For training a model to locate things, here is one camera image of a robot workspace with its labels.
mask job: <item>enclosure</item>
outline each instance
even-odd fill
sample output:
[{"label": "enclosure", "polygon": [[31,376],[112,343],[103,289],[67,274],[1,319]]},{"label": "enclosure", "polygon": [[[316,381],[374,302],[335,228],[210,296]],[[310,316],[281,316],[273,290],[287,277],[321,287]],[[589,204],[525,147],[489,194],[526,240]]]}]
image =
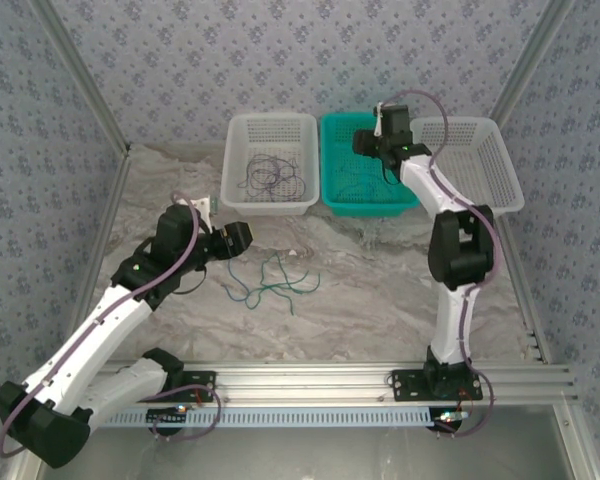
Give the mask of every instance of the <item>enclosure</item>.
[{"label": "enclosure", "polygon": [[[407,408],[387,385],[422,368],[434,335],[431,218],[421,206],[340,216],[324,190],[314,203],[318,164],[302,164],[316,183],[292,210],[306,213],[246,217],[254,240],[232,270],[185,277],[183,289],[204,283],[169,297],[98,377],[163,348],[217,372],[235,423],[158,444],[129,420],[146,406],[130,405],[66,467],[23,453],[0,460],[0,478],[600,478],[600,0],[0,2],[0,385],[78,328],[172,191],[222,197],[233,117],[320,125],[405,88],[451,119],[495,121],[524,195],[519,212],[498,211],[506,263],[471,324],[497,399],[480,434],[436,441],[408,416],[438,403]],[[412,125],[438,115],[403,101]],[[475,175],[459,152],[440,166],[455,184]],[[215,226],[245,220],[244,197],[227,198]],[[257,287],[272,255],[284,270],[268,276],[306,273],[315,291],[231,301],[236,277]],[[484,416],[487,400],[475,403]]]}]

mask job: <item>white marble floor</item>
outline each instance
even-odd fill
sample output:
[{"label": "white marble floor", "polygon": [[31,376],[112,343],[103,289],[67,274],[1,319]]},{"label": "white marble floor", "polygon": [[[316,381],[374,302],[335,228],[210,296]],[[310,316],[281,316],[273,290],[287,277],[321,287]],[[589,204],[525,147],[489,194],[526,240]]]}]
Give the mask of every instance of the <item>white marble floor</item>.
[{"label": "white marble floor", "polygon": [[[219,195],[222,147],[133,146],[131,169],[107,245],[94,302],[119,263],[155,231],[169,194]],[[220,205],[217,226],[239,219]],[[249,218],[255,240],[232,265],[250,286],[277,250],[293,278],[320,273],[320,288],[288,301],[271,292],[248,310],[232,302],[226,262],[208,265],[207,281],[171,296],[120,346],[132,359],[159,346],[183,360],[422,360],[435,328],[437,287],[427,267],[431,222],[422,208],[393,219],[342,218],[318,204],[304,216]],[[183,288],[199,281],[185,277]],[[278,274],[272,279],[281,278]],[[526,328],[506,268],[480,293],[470,345],[476,359],[527,358]]]}]

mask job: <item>black mounting plate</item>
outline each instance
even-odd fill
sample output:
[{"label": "black mounting plate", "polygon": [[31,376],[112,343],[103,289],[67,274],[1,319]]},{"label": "black mounting plate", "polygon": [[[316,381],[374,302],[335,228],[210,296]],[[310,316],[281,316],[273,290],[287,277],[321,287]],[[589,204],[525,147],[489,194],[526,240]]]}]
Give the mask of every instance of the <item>black mounting plate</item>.
[{"label": "black mounting plate", "polygon": [[[428,401],[466,401],[467,398],[459,393],[451,394],[445,398],[436,397],[424,375],[423,370],[394,370],[391,372],[390,384],[393,389],[393,398],[396,402],[428,402]],[[473,400],[482,400],[482,387],[477,375],[472,375],[469,385],[463,388],[471,395]]]},{"label": "black mounting plate", "polygon": [[[179,383],[179,386],[185,385],[206,385],[212,390],[216,388],[216,372],[212,371],[188,371],[185,370],[182,372],[182,381]],[[169,395],[168,397],[160,398],[158,400],[150,400],[146,403],[197,403],[198,398],[202,403],[211,403],[215,400],[211,396],[209,392],[205,390],[199,389],[198,395],[196,395],[196,391],[185,390],[184,392],[175,393],[173,395]]]}]

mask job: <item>wallpaper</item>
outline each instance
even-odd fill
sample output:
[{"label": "wallpaper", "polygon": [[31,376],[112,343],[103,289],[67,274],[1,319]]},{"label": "wallpaper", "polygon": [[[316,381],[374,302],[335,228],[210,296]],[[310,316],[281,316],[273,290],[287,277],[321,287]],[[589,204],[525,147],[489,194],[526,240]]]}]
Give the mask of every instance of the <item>wallpaper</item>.
[{"label": "wallpaper", "polygon": [[116,166],[28,3],[0,0],[0,384],[66,333]]},{"label": "wallpaper", "polygon": [[54,4],[127,141],[154,143],[224,139],[240,112],[369,110],[407,87],[488,116],[546,0]]},{"label": "wallpaper", "polygon": [[600,0],[576,3],[503,133],[526,198],[509,217],[526,274],[600,443]]}]

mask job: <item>gray marble pattern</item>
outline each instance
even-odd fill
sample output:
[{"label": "gray marble pattern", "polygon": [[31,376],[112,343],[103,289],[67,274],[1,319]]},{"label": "gray marble pattern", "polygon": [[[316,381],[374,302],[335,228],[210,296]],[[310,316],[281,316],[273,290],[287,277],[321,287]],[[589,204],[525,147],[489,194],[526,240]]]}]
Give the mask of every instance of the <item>gray marble pattern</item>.
[{"label": "gray marble pattern", "polygon": [[[192,198],[218,195],[223,148],[196,145],[134,145],[131,168],[107,245],[93,304],[120,262],[147,236],[182,190]],[[219,206],[216,226],[238,220]],[[260,265],[274,251],[291,278],[309,270],[306,287],[320,288],[288,301],[271,292],[255,310],[232,302],[222,288],[237,284],[226,262],[208,265],[202,287],[189,296],[171,296],[137,328],[114,358],[132,359],[159,346],[184,360],[421,360],[433,337],[437,286],[427,267],[431,222],[416,208],[393,219],[342,218],[322,204],[306,215],[250,217],[254,242],[233,260],[234,272],[250,287]],[[201,274],[189,274],[183,288]],[[282,275],[272,269],[271,280]],[[477,359],[529,359],[526,328],[506,268],[481,292],[472,324]]]}]

